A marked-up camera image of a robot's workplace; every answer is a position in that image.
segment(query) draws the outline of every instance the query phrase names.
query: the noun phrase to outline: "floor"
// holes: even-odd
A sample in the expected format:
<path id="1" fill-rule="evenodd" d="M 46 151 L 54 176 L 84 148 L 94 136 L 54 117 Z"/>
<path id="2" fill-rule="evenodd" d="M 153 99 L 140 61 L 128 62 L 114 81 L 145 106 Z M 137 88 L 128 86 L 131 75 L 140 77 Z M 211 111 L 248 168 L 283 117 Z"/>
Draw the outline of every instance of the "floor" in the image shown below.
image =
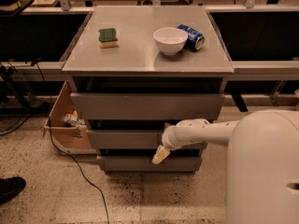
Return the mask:
<path id="1" fill-rule="evenodd" d="M 249 106 L 294 110 L 294 106 Z M 233 105 L 218 121 L 241 119 Z M 43 133 L 46 117 L 32 117 L 17 131 L 0 136 L 0 177 L 22 176 L 25 190 L 0 206 L 0 223 L 107 223 L 101 192 L 83 178 L 78 166 L 57 151 Z M 0 128 L 16 118 L 0 119 Z M 226 147 L 209 144 L 200 170 L 184 173 L 112 173 L 106 175 L 95 155 L 76 155 L 87 178 L 99 187 L 107 203 L 109 223 L 224 224 Z"/>

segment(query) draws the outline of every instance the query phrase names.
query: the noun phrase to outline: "soda can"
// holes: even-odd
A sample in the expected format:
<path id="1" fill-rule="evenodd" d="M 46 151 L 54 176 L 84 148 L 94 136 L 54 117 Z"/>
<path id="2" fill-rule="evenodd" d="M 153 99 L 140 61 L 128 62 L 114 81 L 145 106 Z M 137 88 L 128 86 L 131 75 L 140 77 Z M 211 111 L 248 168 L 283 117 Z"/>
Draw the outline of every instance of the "soda can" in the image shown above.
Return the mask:
<path id="1" fill-rule="evenodd" d="M 178 28 L 188 34 L 186 44 L 190 49 L 199 50 L 201 47 L 203 47 L 205 38 L 200 32 L 194 30 L 190 26 L 186 26 L 183 24 L 179 25 Z"/>

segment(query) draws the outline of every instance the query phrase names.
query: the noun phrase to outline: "cardboard box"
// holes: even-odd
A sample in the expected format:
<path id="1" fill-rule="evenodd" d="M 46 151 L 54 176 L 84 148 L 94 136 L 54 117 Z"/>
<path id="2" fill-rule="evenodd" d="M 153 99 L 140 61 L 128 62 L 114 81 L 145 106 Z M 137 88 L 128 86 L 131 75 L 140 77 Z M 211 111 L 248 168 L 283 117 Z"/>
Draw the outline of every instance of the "cardboard box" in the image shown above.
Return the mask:
<path id="1" fill-rule="evenodd" d="M 44 128 L 48 132 L 50 131 L 52 137 L 59 142 L 60 147 L 92 149 L 86 134 L 86 125 L 71 127 L 64 122 L 64 116 L 73 114 L 76 110 L 70 97 L 71 92 L 66 81 L 50 112 L 50 120 L 47 120 Z"/>

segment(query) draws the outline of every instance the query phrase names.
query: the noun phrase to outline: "shoe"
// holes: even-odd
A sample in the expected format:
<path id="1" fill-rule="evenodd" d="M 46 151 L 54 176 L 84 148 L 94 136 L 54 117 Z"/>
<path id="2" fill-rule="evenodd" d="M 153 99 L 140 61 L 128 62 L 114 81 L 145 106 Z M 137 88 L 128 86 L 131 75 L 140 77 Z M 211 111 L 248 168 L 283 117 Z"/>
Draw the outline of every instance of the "shoe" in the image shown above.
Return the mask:
<path id="1" fill-rule="evenodd" d="M 0 205 L 16 197 L 26 186 L 26 181 L 21 177 L 0 179 Z"/>

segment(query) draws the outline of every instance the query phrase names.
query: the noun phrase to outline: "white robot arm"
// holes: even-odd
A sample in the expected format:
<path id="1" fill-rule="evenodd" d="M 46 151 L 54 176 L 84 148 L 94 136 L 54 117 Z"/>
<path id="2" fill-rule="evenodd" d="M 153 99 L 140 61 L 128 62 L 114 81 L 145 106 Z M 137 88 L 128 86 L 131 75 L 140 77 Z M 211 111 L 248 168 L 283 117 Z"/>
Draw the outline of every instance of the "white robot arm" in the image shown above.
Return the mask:
<path id="1" fill-rule="evenodd" d="M 183 120 L 165 129 L 153 162 L 201 141 L 228 143 L 228 224 L 298 223 L 299 112 L 265 110 L 215 124 Z"/>

